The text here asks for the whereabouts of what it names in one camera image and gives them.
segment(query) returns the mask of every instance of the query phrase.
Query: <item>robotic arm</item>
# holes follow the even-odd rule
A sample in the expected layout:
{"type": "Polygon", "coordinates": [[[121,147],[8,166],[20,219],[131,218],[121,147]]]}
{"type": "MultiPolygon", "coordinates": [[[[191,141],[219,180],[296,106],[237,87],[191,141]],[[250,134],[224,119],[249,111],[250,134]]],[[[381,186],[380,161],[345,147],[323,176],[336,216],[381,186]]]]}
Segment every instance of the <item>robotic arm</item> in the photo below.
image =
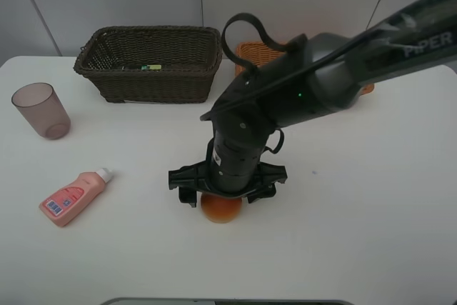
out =
{"type": "Polygon", "coordinates": [[[348,109],[367,84],[456,59],[457,0],[419,0],[352,39],[302,34],[287,44],[268,36],[255,16],[237,14],[221,40],[227,57],[246,70],[201,116],[214,132],[205,161],[169,172],[169,188],[178,187],[180,201],[192,207],[197,191],[249,203],[274,196],[286,169],[260,158],[281,149],[281,128],[348,109]],[[251,23],[263,43],[285,54],[262,67],[236,56],[225,40],[235,21],[251,23]],[[271,149],[266,142],[276,130],[280,140],[271,149]]]}

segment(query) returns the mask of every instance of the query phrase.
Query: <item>orange basket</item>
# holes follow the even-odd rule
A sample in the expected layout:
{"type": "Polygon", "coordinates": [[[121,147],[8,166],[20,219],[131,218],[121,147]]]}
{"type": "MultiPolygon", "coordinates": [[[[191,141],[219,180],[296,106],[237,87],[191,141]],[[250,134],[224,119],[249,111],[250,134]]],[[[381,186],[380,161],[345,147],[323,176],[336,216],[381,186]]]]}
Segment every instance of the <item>orange basket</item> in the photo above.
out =
{"type": "MultiPolygon", "coordinates": [[[[256,66],[263,66],[271,60],[280,57],[282,52],[268,48],[263,42],[243,42],[236,47],[236,55],[242,59],[249,60],[256,66]]],[[[238,76],[244,68],[235,65],[235,76],[238,76]]],[[[363,88],[362,95],[371,93],[374,90],[374,84],[367,85],[363,88]]]]}

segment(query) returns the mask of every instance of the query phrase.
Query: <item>bottle label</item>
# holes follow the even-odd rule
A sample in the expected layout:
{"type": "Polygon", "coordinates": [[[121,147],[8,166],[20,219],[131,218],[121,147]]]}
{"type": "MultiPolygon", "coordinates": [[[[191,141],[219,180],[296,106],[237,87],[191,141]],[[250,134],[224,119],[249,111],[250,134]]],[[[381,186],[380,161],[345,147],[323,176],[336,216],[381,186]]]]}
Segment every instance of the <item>bottle label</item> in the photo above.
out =
{"type": "Polygon", "coordinates": [[[58,217],[70,209],[83,194],[84,190],[81,187],[66,187],[43,201],[43,205],[55,217],[58,217]]]}

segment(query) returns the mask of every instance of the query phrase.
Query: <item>white table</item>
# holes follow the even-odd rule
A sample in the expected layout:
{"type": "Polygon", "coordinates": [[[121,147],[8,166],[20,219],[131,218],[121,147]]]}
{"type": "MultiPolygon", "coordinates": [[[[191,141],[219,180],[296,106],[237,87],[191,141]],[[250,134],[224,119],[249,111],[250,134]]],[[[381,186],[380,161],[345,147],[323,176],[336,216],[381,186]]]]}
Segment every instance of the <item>white table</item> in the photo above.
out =
{"type": "Polygon", "coordinates": [[[386,81],[351,110],[285,130],[289,179],[273,199],[213,224],[169,191],[167,171],[204,158],[199,116],[233,77],[223,61],[196,105],[109,104],[74,58],[0,68],[0,304],[97,305],[121,297],[457,299],[457,77],[441,66],[386,81]],[[52,84],[72,120],[47,141],[11,105],[52,84]],[[82,171],[117,176],[66,228],[39,202],[82,171]]]}

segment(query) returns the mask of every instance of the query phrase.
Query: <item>green object in basket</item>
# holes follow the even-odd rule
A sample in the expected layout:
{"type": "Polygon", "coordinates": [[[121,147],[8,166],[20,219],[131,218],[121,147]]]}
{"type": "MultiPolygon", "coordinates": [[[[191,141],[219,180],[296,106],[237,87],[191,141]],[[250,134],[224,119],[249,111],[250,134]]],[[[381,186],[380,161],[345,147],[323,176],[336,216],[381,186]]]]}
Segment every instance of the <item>green object in basket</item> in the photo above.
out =
{"type": "Polygon", "coordinates": [[[141,66],[142,71],[160,71],[161,69],[161,64],[147,64],[145,66],[141,66]]]}

